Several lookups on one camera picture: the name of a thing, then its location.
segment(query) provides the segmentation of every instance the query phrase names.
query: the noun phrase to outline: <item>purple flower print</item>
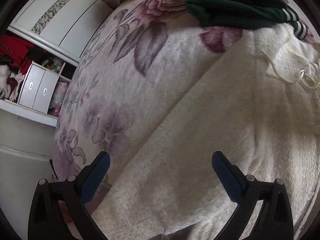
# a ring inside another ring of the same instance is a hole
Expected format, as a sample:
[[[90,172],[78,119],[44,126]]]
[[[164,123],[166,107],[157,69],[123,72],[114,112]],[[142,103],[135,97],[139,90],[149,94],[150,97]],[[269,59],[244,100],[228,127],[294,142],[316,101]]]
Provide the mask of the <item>purple flower print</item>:
[[[214,53],[224,53],[242,37],[242,29],[231,27],[206,27],[207,32],[200,34],[202,43]]]
[[[82,125],[84,132],[90,134],[92,132],[92,129],[97,126],[98,115],[101,111],[102,104],[95,102],[95,100],[91,100],[88,108],[82,116]]]
[[[99,150],[108,152],[111,156],[119,155],[129,143],[125,131],[133,124],[128,107],[118,108],[115,103],[104,109],[108,113],[99,117],[96,130],[92,135],[92,142]]]
[[[187,12],[185,3],[186,0],[146,0],[137,7],[136,18],[148,22],[177,18]]]

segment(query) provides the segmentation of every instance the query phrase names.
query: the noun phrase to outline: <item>white fluffy garment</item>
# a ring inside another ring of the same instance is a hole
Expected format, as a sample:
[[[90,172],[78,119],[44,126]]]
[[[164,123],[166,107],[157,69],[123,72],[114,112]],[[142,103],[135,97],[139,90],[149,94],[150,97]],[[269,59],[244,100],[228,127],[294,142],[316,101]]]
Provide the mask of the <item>white fluffy garment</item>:
[[[218,150],[244,174],[284,180],[297,230],[318,183],[320,147],[319,95],[297,79],[304,70],[302,81],[313,84],[307,74],[318,75],[319,51],[287,24],[245,32],[167,115],[93,214],[108,239],[148,239],[195,223],[190,239],[214,239],[235,208],[211,167]]]
[[[10,96],[11,87],[7,84],[9,75],[9,67],[7,65],[0,65],[0,99],[9,98]]]

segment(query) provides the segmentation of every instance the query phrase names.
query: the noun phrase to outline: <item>red garment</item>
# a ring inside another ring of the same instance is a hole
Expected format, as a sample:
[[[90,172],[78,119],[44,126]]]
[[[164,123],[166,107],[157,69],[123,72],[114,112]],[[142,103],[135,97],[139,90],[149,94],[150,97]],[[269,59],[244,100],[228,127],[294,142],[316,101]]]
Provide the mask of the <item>red garment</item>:
[[[11,87],[11,92],[10,95],[12,94],[12,92],[16,89],[16,87],[18,86],[18,81],[16,81],[14,78],[8,78],[7,79],[7,84],[10,85]]]
[[[0,53],[8,55],[14,62],[11,66],[18,66],[22,75],[25,75],[32,61],[26,55],[29,52],[27,47],[33,48],[34,45],[19,37],[3,35],[0,39]]]

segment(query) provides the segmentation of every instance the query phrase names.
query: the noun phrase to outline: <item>white drawer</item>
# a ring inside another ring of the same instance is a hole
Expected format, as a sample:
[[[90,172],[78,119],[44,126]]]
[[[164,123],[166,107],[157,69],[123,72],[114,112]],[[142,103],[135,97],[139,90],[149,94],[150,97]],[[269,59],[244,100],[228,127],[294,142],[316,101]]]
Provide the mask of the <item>white drawer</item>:
[[[36,98],[38,88],[45,70],[36,65],[32,65],[28,73],[27,79],[23,85],[19,104],[32,108]]]
[[[59,75],[51,70],[46,70],[41,80],[38,93],[36,95],[33,109],[47,114],[54,88],[58,82]]]

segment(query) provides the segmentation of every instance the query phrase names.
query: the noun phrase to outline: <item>pile of clothes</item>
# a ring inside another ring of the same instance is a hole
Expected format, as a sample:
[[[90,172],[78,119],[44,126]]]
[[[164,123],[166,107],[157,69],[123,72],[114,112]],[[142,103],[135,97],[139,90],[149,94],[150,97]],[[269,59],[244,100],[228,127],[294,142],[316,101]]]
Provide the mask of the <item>pile of clothes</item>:
[[[43,62],[49,54],[14,35],[0,38],[0,99],[18,99],[23,80],[32,61]]]
[[[298,39],[304,39],[308,32],[298,14],[283,0],[187,0],[187,9],[203,27],[256,30],[288,23]]]

